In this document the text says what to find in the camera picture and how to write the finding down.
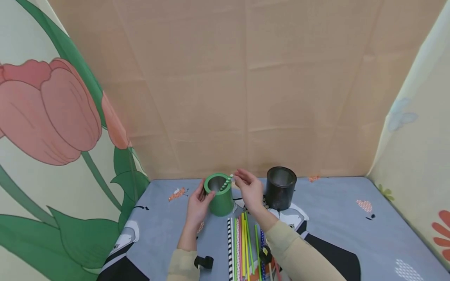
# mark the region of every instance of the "tan wall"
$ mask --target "tan wall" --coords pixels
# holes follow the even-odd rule
[[[151,178],[368,172],[445,0],[51,0]]]

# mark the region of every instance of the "yellow straw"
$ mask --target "yellow straw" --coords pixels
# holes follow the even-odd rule
[[[242,263],[241,263],[241,273],[242,277],[245,277],[245,221],[244,221],[244,213],[241,214],[241,245],[242,245]]]
[[[255,266],[254,266],[254,262],[253,262],[253,254],[252,254],[252,238],[250,237],[250,228],[248,226],[248,216],[247,213],[245,213],[245,219],[247,221],[247,225],[246,225],[246,231],[247,231],[247,239],[248,239],[248,250],[250,251],[250,262],[251,262],[251,266],[252,266],[252,274],[255,274]]]
[[[245,220],[245,258],[247,259],[247,280],[250,280],[250,263],[248,262],[248,236],[247,236],[247,229],[248,229],[248,221]]]

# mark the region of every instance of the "pile of straws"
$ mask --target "pile of straws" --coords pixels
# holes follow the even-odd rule
[[[261,250],[265,246],[266,237],[264,232],[260,230]],[[255,243],[256,252],[260,251],[260,243],[258,241],[258,227],[255,225]],[[258,273],[259,280],[266,280],[266,268],[264,263],[258,256]],[[269,263],[270,280],[272,280],[272,266]],[[250,280],[250,275],[255,274],[255,265],[253,263],[252,241],[250,238],[250,227],[248,226],[247,213],[242,213],[238,219],[228,219],[228,266],[229,280],[241,281]],[[278,280],[281,280],[279,266],[275,261],[275,269]]]
[[[231,222],[231,229],[233,229],[231,233],[230,230],[228,231],[229,279],[230,281],[244,280],[245,278],[250,280],[250,275],[255,274],[255,265],[253,263],[252,241],[250,238],[247,213],[242,213],[238,219],[228,220]],[[256,225],[255,237],[258,237]],[[259,253],[259,245],[257,242],[256,251]],[[258,268],[259,278],[261,280],[261,267]]]

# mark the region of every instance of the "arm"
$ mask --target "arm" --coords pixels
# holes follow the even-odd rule
[[[205,219],[209,203],[215,196],[215,192],[205,195],[203,183],[204,180],[189,197],[186,222],[172,255],[167,281],[198,281],[200,278],[200,270],[194,266],[197,257],[197,230]]]
[[[234,175],[245,205],[266,234],[272,255],[292,280],[345,281],[324,256],[264,208],[263,186],[257,177],[242,169]]]

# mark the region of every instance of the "hand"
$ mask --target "hand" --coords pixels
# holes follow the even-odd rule
[[[208,212],[208,206],[211,200],[216,195],[216,192],[212,191],[206,196],[206,192],[203,189],[203,179],[198,185],[197,189],[191,194],[188,201],[188,211],[186,215],[185,228],[192,229],[197,233],[200,224],[206,217]]]
[[[244,169],[238,169],[234,173],[234,180],[241,190],[242,199],[250,213],[264,208],[262,204],[263,185],[255,175]]]

